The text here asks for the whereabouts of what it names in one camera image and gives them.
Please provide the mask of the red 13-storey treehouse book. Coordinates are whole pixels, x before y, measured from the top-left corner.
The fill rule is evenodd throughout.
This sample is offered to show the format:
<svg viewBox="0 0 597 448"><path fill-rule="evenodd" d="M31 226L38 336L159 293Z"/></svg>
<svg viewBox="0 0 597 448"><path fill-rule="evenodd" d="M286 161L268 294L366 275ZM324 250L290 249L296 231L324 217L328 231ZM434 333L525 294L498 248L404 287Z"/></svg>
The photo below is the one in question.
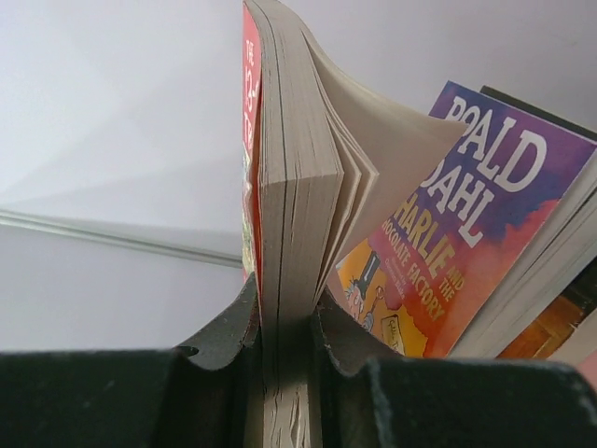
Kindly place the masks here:
<svg viewBox="0 0 597 448"><path fill-rule="evenodd" d="M311 317L331 270L464 133L343 73L278 1L243 5L247 218L257 280L263 443L319 447Z"/></svg>

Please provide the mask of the Roald Dahl Charlie book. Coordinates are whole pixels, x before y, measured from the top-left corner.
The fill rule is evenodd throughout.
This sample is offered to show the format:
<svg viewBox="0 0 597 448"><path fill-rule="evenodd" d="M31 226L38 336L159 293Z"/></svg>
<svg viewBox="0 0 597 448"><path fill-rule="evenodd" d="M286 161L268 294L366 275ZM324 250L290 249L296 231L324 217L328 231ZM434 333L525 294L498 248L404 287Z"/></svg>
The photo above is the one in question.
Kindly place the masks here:
<svg viewBox="0 0 597 448"><path fill-rule="evenodd" d="M333 296L407 357L547 357L557 295L596 253L596 133L490 87L448 82L465 125L437 168L341 263Z"/></svg>

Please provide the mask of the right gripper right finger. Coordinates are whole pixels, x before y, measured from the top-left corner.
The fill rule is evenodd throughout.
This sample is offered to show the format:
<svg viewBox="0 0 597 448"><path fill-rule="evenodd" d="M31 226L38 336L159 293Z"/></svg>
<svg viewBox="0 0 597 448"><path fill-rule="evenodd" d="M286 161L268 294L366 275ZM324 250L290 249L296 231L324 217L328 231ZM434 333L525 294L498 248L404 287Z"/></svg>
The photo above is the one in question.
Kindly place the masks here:
<svg viewBox="0 0 597 448"><path fill-rule="evenodd" d="M403 357L324 293L312 315L325 447L592 447L596 394L535 360Z"/></svg>

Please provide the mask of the dark brown paperback book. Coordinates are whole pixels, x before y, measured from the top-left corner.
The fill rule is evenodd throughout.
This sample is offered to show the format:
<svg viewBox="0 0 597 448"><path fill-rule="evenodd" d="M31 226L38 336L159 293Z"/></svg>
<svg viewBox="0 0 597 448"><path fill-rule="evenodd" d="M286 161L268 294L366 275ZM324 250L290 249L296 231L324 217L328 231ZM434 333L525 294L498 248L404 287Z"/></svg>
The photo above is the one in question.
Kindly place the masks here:
<svg viewBox="0 0 597 448"><path fill-rule="evenodd" d="M589 159L564 193L554 175L533 193L554 211L451 352L577 363L596 347L596 134L488 86L482 92L538 118L544 133L579 137Z"/></svg>

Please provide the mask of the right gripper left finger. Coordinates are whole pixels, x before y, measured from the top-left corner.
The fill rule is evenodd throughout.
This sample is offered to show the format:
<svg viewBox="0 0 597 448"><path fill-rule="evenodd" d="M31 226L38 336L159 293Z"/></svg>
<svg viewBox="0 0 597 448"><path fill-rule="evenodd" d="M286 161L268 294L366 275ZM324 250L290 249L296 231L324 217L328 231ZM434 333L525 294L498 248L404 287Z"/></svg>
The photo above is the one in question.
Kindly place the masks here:
<svg viewBox="0 0 597 448"><path fill-rule="evenodd" d="M257 285L174 348L4 353L5 447L258 447Z"/></svg>

